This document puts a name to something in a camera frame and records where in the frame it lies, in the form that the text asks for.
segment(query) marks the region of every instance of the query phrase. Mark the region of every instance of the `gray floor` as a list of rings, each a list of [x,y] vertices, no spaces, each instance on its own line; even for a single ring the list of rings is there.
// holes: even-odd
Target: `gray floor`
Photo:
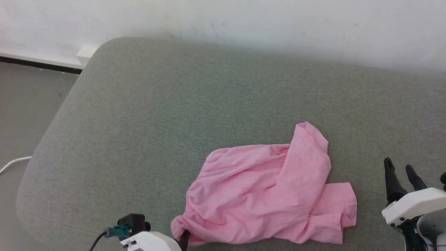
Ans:
[[[0,63],[0,168],[31,156],[78,75]],[[16,194],[28,161],[0,175],[0,249],[44,250],[31,239],[16,215]]]

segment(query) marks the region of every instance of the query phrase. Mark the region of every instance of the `pink cloth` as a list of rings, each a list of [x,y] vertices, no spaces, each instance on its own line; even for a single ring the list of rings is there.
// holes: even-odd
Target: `pink cloth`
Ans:
[[[356,225],[350,183],[325,184],[328,141],[310,123],[298,124],[290,144],[213,151],[186,193],[186,210],[171,224],[190,245],[251,243],[276,237],[342,244]]]

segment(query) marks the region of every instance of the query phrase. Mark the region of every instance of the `fabric upholstery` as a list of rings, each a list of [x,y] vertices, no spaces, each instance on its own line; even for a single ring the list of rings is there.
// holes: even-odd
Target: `fabric upholstery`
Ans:
[[[357,226],[344,244],[267,239],[190,250],[401,250],[385,224],[383,160],[406,188],[411,164],[440,188],[446,81],[215,46],[119,38],[102,45],[38,145],[17,196],[39,242],[85,250],[104,227],[143,213],[167,235],[185,193],[218,148],[289,142],[309,121],[330,142],[329,183],[350,182]],[[96,251],[120,251],[117,239]]]

